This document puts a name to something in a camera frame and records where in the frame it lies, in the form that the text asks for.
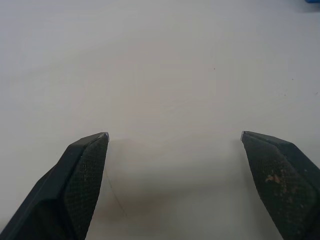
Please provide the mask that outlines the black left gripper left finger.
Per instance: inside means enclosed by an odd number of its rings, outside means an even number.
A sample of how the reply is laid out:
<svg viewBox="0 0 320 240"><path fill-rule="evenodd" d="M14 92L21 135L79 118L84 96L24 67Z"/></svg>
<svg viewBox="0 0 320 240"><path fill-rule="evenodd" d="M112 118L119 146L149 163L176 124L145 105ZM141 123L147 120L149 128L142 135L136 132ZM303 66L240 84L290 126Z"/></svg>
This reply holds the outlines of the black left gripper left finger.
<svg viewBox="0 0 320 240"><path fill-rule="evenodd" d="M2 240L84 240L100 194L109 135L83 137L31 189Z"/></svg>

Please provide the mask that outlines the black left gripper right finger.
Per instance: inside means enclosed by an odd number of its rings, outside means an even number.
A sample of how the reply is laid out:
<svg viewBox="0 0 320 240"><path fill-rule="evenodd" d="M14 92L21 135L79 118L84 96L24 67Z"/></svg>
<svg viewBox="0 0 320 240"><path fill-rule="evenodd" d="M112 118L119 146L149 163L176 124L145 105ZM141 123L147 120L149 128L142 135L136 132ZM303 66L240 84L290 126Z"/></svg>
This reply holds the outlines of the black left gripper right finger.
<svg viewBox="0 0 320 240"><path fill-rule="evenodd" d="M241 134L258 195L284 240L320 238L320 170L293 143Z"/></svg>

